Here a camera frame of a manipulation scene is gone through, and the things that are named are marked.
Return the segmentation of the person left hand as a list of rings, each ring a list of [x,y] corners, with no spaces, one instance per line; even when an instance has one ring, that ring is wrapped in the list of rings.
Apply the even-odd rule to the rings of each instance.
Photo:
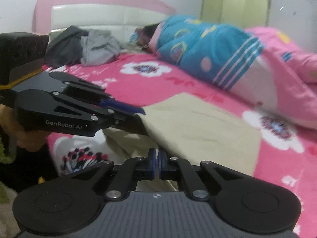
[[[51,132],[29,131],[26,132],[18,123],[14,111],[1,104],[1,128],[7,135],[17,139],[18,147],[24,148],[29,152],[38,151],[47,140]]]

